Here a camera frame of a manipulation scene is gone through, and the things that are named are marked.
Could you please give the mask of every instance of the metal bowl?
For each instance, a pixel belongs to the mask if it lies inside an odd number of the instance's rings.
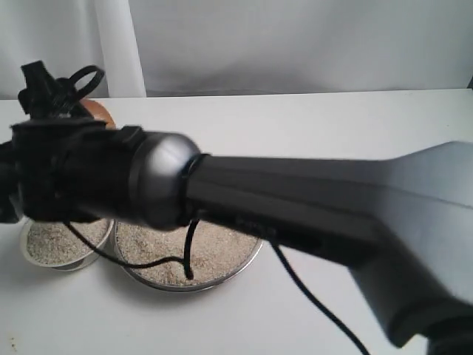
[[[110,238],[110,242],[112,243],[112,248],[116,256],[119,257],[121,260],[125,261],[120,249],[118,248],[116,229],[117,229],[117,223],[113,227],[113,235]],[[142,283],[152,288],[156,288],[157,290],[167,291],[167,292],[182,292],[182,293],[204,291],[204,290],[213,288],[217,285],[220,285],[221,283],[224,283],[225,281],[228,281],[229,279],[235,277],[240,272],[245,270],[245,268],[248,265],[250,265],[250,263],[258,255],[259,250],[261,250],[262,245],[263,245],[263,241],[259,239],[256,242],[256,245],[254,246],[253,251],[250,253],[248,258],[239,266],[237,266],[232,272],[226,274],[225,276],[218,277],[212,281],[208,281],[206,283],[200,283],[198,285],[178,286],[178,285],[167,285],[164,283],[156,283],[156,282],[147,280],[146,278],[138,274],[134,269],[131,269],[131,268],[122,268],[122,269],[133,279],[137,280],[139,283]]]
[[[79,270],[80,268],[85,268],[86,266],[92,264],[94,261],[97,260],[99,257],[98,254],[96,254],[94,251],[90,250],[88,251],[84,256],[79,257],[76,260],[69,261],[68,263],[62,263],[62,264],[43,264],[35,259],[30,255],[28,252],[27,248],[27,242],[28,242],[28,233],[30,232],[30,228],[33,225],[34,221],[28,220],[24,226],[23,229],[21,230],[20,233],[20,249],[21,253],[23,254],[24,258],[28,260],[30,263],[36,266],[40,266],[42,268],[54,268],[55,270],[59,271],[75,271]],[[105,232],[105,235],[103,236],[103,239],[97,244],[97,248],[103,250],[106,245],[106,241],[108,240],[110,234],[113,231],[115,222],[114,220],[109,220],[109,225],[107,227],[107,230]]]

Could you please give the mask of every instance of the white backdrop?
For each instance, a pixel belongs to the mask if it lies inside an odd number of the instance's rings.
[[[0,98],[36,59],[105,66],[96,95],[112,97],[466,87],[472,15],[471,0],[0,0]]]

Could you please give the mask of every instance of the black cable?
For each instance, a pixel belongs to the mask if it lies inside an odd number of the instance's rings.
[[[325,305],[320,302],[307,288],[306,285],[299,279],[296,272],[293,268],[289,265],[286,257],[282,253],[280,247],[275,244],[271,243],[276,255],[278,256],[279,260],[281,261],[282,265],[288,272],[291,279],[293,279],[294,283],[297,285],[299,290],[312,302],[319,310],[322,312],[329,320],[331,320],[335,325],[348,337],[350,340],[355,344],[355,346],[360,350],[363,355],[370,355],[370,352],[366,349],[363,345],[361,340],[343,323],[335,314],[333,314],[330,309],[325,307]]]
[[[195,229],[198,223],[199,223],[199,220],[193,220],[187,230],[186,242],[184,246],[184,257],[163,257],[159,260],[151,261],[150,263],[134,264],[134,263],[128,263],[126,261],[123,261],[114,255],[107,254],[105,251],[100,250],[99,248],[94,246],[91,242],[89,242],[70,222],[63,222],[66,228],[68,228],[82,243],[88,246],[96,254],[99,254],[101,257],[107,259],[108,261],[111,261],[114,264],[123,266],[125,268],[153,268],[155,266],[162,265],[164,263],[170,263],[171,261],[175,261],[183,265],[184,272],[186,273],[186,278],[188,280],[194,279],[194,273],[191,267],[191,245],[192,245],[192,238],[194,236]]]

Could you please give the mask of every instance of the orange object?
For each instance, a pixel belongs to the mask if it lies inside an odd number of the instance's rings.
[[[115,121],[113,121],[110,112],[107,111],[105,107],[99,104],[97,101],[89,100],[88,98],[83,98],[81,104],[90,112],[96,120],[101,120],[106,122],[106,128],[116,128]]]

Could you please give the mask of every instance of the white table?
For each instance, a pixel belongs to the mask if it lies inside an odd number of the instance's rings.
[[[389,158],[473,141],[473,92],[360,92],[102,100],[118,125],[190,135],[220,155]],[[0,101],[0,138],[24,120]],[[20,255],[21,225],[0,227],[0,354],[357,354],[295,287],[265,246],[245,272],[199,294],[163,294],[99,260],[62,274]],[[373,354],[424,354],[385,339],[347,270],[295,251],[291,264]]]

